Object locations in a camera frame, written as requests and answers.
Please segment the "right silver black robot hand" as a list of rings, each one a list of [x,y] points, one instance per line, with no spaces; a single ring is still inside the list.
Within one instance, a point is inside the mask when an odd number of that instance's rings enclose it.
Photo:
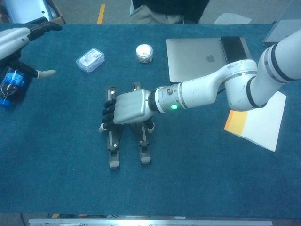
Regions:
[[[155,111],[149,107],[151,92],[145,89],[131,91],[105,102],[99,131],[108,131],[115,125],[143,122],[148,133],[155,128],[151,117]]]

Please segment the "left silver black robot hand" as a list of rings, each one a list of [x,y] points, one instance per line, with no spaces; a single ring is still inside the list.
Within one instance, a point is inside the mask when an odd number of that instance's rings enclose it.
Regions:
[[[62,27],[53,22],[43,22],[33,27],[20,27],[6,29],[0,32],[0,63],[13,70],[19,70],[33,78],[48,78],[56,70],[39,71],[21,62],[21,51],[27,44],[43,36],[49,31],[60,31]]]

